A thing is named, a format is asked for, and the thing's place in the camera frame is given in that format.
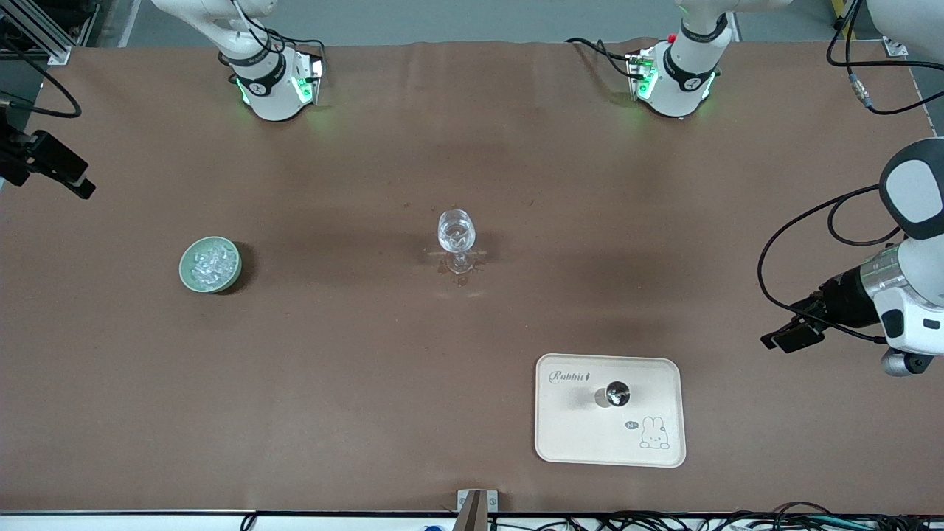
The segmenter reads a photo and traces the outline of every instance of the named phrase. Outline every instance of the rabbit cartoon print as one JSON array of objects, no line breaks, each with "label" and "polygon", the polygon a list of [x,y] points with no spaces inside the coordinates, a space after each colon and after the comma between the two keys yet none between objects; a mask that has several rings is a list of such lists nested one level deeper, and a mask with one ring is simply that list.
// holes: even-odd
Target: rabbit cartoon print
[{"label": "rabbit cartoon print", "polygon": [[662,417],[646,417],[643,419],[642,441],[640,448],[668,450],[668,432],[666,422]]}]

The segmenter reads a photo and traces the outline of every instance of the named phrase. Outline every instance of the white cable connector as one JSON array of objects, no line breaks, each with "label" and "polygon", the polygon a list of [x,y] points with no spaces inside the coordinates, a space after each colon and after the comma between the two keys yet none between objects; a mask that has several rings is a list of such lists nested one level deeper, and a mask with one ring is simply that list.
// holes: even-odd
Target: white cable connector
[{"label": "white cable connector", "polygon": [[872,98],[868,97],[868,90],[866,89],[865,83],[863,83],[856,74],[849,74],[849,83],[852,85],[852,91],[855,93],[855,97],[857,97],[867,109],[871,109]]}]

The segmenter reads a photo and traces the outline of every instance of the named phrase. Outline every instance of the floor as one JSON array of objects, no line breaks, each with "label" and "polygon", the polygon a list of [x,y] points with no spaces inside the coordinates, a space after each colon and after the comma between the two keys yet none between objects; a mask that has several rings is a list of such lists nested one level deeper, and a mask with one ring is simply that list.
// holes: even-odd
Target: floor
[{"label": "floor", "polygon": [[[191,27],[157,9],[150,0],[106,0],[95,38],[99,46],[209,46]],[[866,16],[860,39],[879,35]],[[830,0],[794,0],[786,9],[738,13],[744,41],[828,41],[835,18]],[[557,43],[570,37],[626,41],[678,30],[679,13],[669,0],[283,0],[266,24],[285,35],[316,37],[328,45],[390,45],[443,41]],[[944,90],[937,72],[918,72],[925,95]],[[27,65],[0,61],[0,89],[34,99],[41,78]],[[929,106],[944,124],[944,101]],[[24,113],[11,117],[23,126]]]}]

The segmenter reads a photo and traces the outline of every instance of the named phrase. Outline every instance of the brown table cover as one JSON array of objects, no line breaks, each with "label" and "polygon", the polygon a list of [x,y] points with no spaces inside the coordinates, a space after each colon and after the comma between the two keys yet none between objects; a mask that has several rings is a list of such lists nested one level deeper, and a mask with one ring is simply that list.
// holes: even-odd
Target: brown table cover
[{"label": "brown table cover", "polygon": [[[790,317],[757,287],[767,238],[930,135],[863,110],[824,48],[732,45],[685,120],[571,45],[329,48],[322,106],[285,123],[214,49],[77,50],[54,73],[84,114],[31,126],[97,192],[0,196],[0,507],[439,509],[482,487],[505,510],[944,511],[944,362],[894,379],[836,332],[758,341]],[[880,107],[915,98],[906,70],[861,75]],[[453,206],[479,231],[464,279],[435,254]],[[849,237],[891,226],[877,197],[847,207]],[[224,296],[177,277],[211,234],[245,256]],[[817,216],[769,285],[792,302],[870,253]],[[539,459],[551,351],[678,364],[687,460]]]}]

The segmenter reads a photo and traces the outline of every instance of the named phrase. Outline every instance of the beige tray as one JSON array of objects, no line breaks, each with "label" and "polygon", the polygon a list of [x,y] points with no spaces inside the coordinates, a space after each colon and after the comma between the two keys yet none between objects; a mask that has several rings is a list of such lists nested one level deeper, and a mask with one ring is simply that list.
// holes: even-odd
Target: beige tray
[{"label": "beige tray", "polygon": [[[671,361],[552,353],[535,376],[534,450],[542,459],[662,468],[685,460],[682,378]],[[599,391],[614,381],[629,386],[629,403],[600,406]]]}]

